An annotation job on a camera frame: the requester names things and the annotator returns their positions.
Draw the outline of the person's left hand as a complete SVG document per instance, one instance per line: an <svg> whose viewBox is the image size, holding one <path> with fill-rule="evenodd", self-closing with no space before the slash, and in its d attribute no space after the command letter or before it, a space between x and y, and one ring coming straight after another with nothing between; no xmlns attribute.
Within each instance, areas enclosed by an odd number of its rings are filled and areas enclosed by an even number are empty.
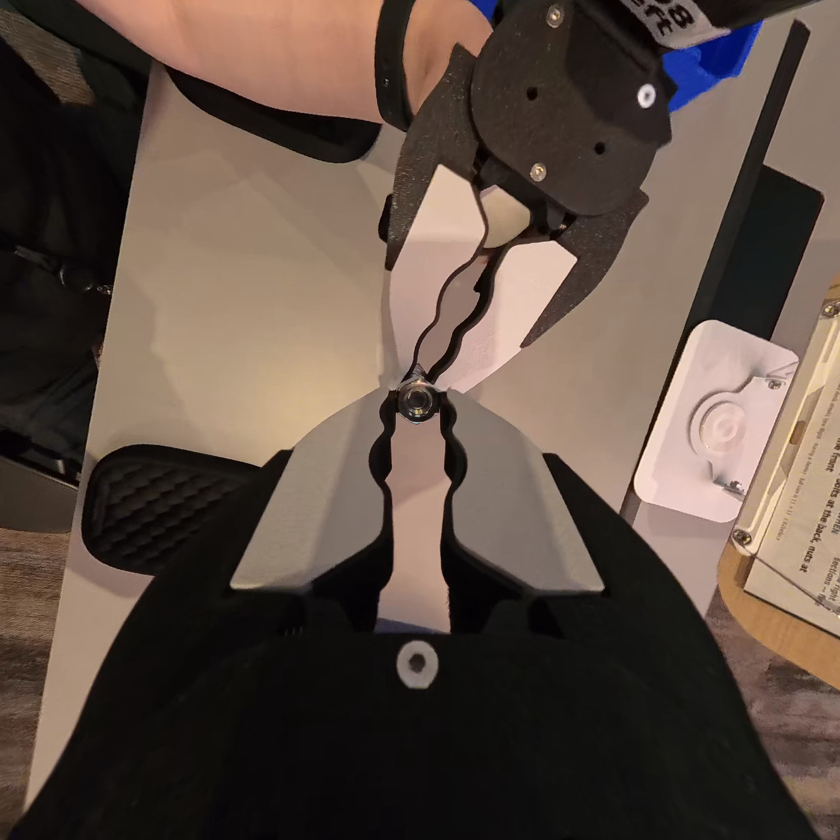
<svg viewBox="0 0 840 840"><path fill-rule="evenodd" d="M442 79L456 46L478 56L492 33L469 1L416 1L403 43L406 93L414 116Z"/></svg>

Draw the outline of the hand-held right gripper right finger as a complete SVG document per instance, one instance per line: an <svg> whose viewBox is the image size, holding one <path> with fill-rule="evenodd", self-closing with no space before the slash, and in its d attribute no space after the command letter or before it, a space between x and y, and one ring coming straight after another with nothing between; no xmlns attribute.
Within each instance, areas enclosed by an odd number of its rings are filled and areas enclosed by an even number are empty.
<svg viewBox="0 0 840 840"><path fill-rule="evenodd" d="M604 582L542 451L509 421L449 390L440 407L455 548L525 592L600 594Z"/></svg>

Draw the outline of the blue plastic bin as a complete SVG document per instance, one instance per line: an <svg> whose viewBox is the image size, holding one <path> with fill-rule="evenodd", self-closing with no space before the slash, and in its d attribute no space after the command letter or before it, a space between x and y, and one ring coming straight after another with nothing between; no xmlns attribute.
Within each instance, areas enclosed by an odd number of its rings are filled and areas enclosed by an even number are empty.
<svg viewBox="0 0 840 840"><path fill-rule="evenodd" d="M475 102L673 112L742 70L772 2L497 2Z"/></svg>

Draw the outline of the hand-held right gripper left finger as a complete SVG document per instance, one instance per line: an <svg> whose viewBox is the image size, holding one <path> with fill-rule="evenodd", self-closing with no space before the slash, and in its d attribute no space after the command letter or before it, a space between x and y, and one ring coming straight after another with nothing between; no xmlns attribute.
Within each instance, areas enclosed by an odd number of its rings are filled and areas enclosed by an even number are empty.
<svg viewBox="0 0 840 840"><path fill-rule="evenodd" d="M235 591L303 592L386 532L396 425L380 387L294 447L230 580Z"/></svg>

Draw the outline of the wooden backboard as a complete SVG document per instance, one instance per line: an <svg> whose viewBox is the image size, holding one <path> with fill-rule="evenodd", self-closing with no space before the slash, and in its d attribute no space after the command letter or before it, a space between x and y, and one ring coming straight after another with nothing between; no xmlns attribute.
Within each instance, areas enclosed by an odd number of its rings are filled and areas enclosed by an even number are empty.
<svg viewBox="0 0 840 840"><path fill-rule="evenodd" d="M839 279L717 570L737 623L839 688Z"/></svg>

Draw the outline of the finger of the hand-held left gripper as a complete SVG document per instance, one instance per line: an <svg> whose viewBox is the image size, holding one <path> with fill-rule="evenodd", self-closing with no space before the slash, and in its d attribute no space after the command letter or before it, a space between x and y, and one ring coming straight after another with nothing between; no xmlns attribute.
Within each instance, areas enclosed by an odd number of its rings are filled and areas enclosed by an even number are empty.
<svg viewBox="0 0 840 840"><path fill-rule="evenodd" d="M488 261L478 300L429 374L440 392L467 392L517 355L578 258L551 238L506 246Z"/></svg>
<svg viewBox="0 0 840 840"><path fill-rule="evenodd" d="M438 164L390 270L383 314L381 377L386 389L398 389L417 363L424 336L434 328L446 287L476 261L487 240L487 218L469 180ZM453 326L451 337L428 371L434 389L469 389L487 376L472 374L491 357L491 278L473 311Z"/></svg>

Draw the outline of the black wrist band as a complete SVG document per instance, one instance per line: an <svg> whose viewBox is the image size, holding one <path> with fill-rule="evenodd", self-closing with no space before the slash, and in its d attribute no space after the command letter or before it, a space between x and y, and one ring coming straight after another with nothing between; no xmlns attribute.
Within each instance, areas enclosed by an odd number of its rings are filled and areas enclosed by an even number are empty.
<svg viewBox="0 0 840 840"><path fill-rule="evenodd" d="M407 133L413 122L404 67L414 1L383 1L374 37L374 92L383 123Z"/></svg>

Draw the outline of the person's left forearm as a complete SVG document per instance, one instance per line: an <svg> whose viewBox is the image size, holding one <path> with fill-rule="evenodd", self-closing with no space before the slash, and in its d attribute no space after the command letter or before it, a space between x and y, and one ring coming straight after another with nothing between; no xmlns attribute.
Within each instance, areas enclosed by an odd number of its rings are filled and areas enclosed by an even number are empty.
<svg viewBox="0 0 840 840"><path fill-rule="evenodd" d="M156 61L273 109L382 123L377 1L82 1Z"/></svg>

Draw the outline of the printed instruction sheet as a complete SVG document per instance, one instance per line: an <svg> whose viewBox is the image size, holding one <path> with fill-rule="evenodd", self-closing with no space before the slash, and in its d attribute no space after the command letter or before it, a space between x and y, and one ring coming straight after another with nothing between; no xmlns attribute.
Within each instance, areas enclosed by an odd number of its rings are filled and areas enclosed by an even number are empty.
<svg viewBox="0 0 840 840"><path fill-rule="evenodd" d="M823 305L732 541L743 590L839 635L839 315Z"/></svg>

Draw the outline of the steel hex nut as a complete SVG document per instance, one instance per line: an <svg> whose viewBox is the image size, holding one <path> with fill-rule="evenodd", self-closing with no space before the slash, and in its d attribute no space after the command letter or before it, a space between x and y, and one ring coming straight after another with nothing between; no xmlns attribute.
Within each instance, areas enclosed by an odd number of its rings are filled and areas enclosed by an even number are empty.
<svg viewBox="0 0 840 840"><path fill-rule="evenodd" d="M396 410L412 424L424 423L439 411L440 394L424 381L405 383L398 389Z"/></svg>

